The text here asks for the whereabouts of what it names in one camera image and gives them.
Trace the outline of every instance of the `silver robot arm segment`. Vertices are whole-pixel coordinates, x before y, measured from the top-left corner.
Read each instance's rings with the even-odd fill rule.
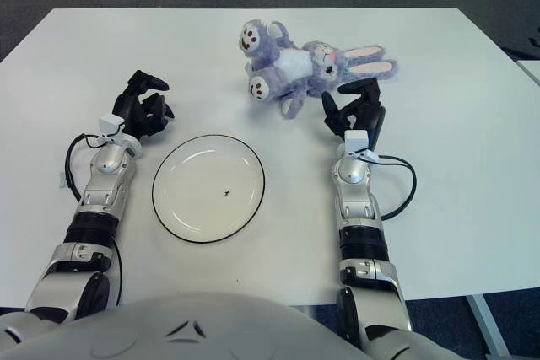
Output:
[[[346,131],[344,148],[338,149],[341,158],[332,170],[342,256],[339,275],[346,286],[337,295],[340,334],[360,348],[389,331],[412,329],[396,267],[388,258],[379,207],[370,192],[370,165],[355,152],[367,148],[368,142],[367,131]]]

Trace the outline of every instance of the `plush toy paw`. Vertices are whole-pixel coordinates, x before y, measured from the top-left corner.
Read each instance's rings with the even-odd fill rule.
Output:
[[[245,53],[250,53],[256,50],[260,44],[261,36],[259,35],[259,29],[252,22],[245,23],[240,33],[240,49]]]
[[[263,78],[255,76],[250,80],[250,92],[255,100],[264,101],[270,94],[270,88]]]
[[[287,120],[295,118],[304,105],[304,100],[305,97],[299,99],[288,98],[281,100],[281,112],[283,113],[283,117],[285,117]]]

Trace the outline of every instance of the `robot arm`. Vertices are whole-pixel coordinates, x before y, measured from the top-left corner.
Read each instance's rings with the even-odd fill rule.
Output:
[[[343,138],[332,178],[336,187],[336,224],[341,261],[339,276],[346,286],[337,295],[340,335],[358,348],[391,330],[411,330],[407,307],[390,262],[381,215],[370,192],[370,164],[384,120],[376,79],[348,83],[340,93],[360,94],[341,110],[330,94],[322,101],[326,124]],[[354,116],[350,129],[348,118]]]
[[[13,342],[0,342],[0,350],[38,331],[105,309],[110,292],[106,273],[135,174],[135,160],[142,153],[139,139],[163,130],[168,123],[165,117],[174,117],[164,96],[153,94],[143,102],[138,96],[148,89],[168,88],[165,82],[136,71],[118,96],[114,114],[100,118],[96,147],[100,150],[91,160],[90,180],[73,221],[30,295],[25,312],[11,314],[9,321],[2,319]],[[67,182],[75,196],[80,196],[70,176]]]

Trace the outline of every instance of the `black cable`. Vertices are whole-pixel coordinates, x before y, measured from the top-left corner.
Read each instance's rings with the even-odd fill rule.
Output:
[[[120,269],[120,285],[118,286],[118,297],[116,297],[116,306],[120,303],[120,297],[122,296],[122,287],[124,283],[124,276],[123,276],[123,270],[122,270],[122,258],[120,256],[120,250],[118,249],[118,245],[116,244],[116,241],[113,239],[112,243],[115,246],[116,249],[116,256],[118,257],[118,268]]]
[[[360,155],[362,155],[363,151],[365,151],[365,149],[360,149],[359,151],[357,151],[357,153],[360,153]],[[414,193],[416,192],[417,179],[416,179],[416,172],[414,171],[414,167],[405,159],[401,159],[401,158],[398,158],[397,156],[391,156],[391,155],[380,155],[379,158],[396,160],[401,163],[400,164],[383,164],[381,162],[373,162],[371,160],[362,159],[360,156],[358,157],[358,159],[360,159],[362,162],[366,162],[368,164],[379,164],[381,166],[403,166],[404,168],[409,169],[411,171],[411,175],[413,176],[413,184],[411,185],[411,191],[408,193],[408,197],[405,199],[402,205],[396,208],[394,211],[381,216],[381,220],[386,221],[387,219],[394,218],[396,215],[400,214],[405,208],[407,208],[408,204],[413,200]]]

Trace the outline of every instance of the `bunny ear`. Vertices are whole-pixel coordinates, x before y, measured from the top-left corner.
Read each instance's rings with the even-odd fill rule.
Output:
[[[382,61],[382,62],[370,62],[363,63],[361,65],[356,65],[355,67],[350,67],[348,70],[355,75],[365,75],[369,73],[378,74],[390,72],[394,68],[394,65],[391,62]]]
[[[382,54],[384,49],[381,46],[363,46],[345,51],[345,57],[348,59],[367,58],[376,54]]]
[[[397,71],[395,61],[378,61],[362,63],[353,67],[348,67],[346,79],[363,79],[377,77],[379,79],[391,78]]]

